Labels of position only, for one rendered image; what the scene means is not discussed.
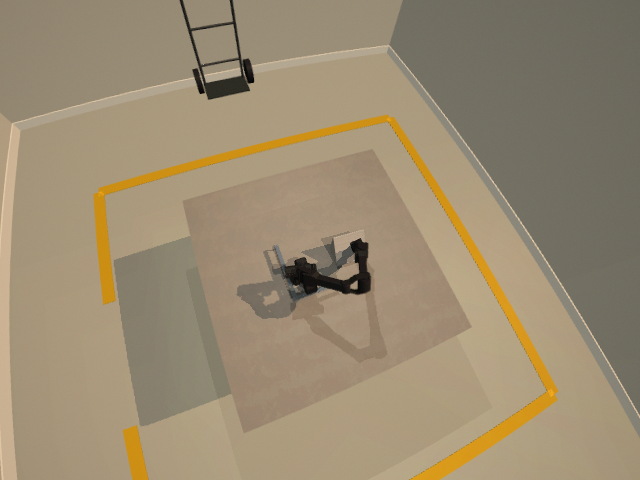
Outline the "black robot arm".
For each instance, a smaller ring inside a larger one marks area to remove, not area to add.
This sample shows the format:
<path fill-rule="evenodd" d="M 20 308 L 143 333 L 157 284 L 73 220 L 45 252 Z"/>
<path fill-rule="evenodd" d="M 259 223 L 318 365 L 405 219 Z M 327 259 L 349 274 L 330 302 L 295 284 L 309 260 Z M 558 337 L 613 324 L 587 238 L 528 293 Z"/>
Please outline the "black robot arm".
<path fill-rule="evenodd" d="M 362 295 L 370 292 L 371 275 L 367 270 L 368 243 L 363 243 L 361 238 L 351 243 L 351 249 L 355 253 L 355 263 L 359 263 L 359 274 L 343 281 L 319 274 L 315 263 L 304 263 L 298 267 L 297 265 L 285 266 L 286 279 L 289 278 L 295 286 L 299 284 L 309 287 L 321 286 L 343 294 Z M 351 289 L 351 285 L 357 280 L 358 289 Z"/>

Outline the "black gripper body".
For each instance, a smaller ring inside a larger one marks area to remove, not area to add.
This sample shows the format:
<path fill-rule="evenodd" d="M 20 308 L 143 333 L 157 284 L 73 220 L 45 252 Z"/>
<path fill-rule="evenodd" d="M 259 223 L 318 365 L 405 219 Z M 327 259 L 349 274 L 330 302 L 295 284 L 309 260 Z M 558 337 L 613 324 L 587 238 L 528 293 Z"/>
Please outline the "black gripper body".
<path fill-rule="evenodd" d="M 302 264 L 308 263 L 308 262 L 307 262 L 305 257 L 302 257 L 300 259 L 295 260 L 294 263 L 298 267 L 298 266 L 302 266 Z M 305 286 L 304 290 L 305 290 L 306 294 L 309 295 L 311 293 L 317 292 L 318 288 L 317 288 L 317 286 L 315 286 L 315 287 Z"/>

